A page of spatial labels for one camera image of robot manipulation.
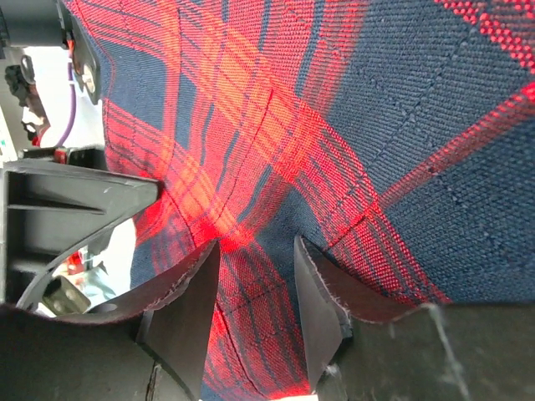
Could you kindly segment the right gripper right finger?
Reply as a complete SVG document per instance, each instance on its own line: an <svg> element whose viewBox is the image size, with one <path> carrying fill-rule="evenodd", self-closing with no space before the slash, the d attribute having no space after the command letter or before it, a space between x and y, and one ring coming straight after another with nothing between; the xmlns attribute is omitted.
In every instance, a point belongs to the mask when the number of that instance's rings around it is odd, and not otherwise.
<svg viewBox="0 0 535 401"><path fill-rule="evenodd" d="M310 388L321 400L531 400L531 304L402 305L294 241Z"/></svg>

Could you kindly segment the red plaid pleated skirt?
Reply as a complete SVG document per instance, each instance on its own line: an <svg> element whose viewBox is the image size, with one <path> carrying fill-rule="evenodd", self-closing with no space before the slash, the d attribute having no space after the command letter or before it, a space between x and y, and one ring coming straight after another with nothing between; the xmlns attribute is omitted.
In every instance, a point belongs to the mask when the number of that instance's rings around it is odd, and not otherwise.
<svg viewBox="0 0 535 401"><path fill-rule="evenodd" d="M163 186L132 285L220 242L203 399L307 392L295 236L406 304L533 300L533 2L66 6L109 167Z"/></svg>

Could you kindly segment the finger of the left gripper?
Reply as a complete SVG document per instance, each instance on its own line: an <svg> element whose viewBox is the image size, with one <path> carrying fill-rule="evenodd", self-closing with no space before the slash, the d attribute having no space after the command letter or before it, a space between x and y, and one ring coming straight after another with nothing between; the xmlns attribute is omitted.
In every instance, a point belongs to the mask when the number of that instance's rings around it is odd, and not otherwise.
<svg viewBox="0 0 535 401"><path fill-rule="evenodd" d="M1 169L1 301L34 310L69 256L154 204L156 180L18 160Z"/></svg>

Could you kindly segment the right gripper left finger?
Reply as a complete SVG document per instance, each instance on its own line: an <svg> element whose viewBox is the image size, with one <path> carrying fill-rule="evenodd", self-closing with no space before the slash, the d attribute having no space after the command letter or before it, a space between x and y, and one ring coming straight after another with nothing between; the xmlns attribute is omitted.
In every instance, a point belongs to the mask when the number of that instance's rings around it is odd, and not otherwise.
<svg viewBox="0 0 535 401"><path fill-rule="evenodd" d="M207 242L85 314L2 305L2 399L198 400L219 257Z"/></svg>

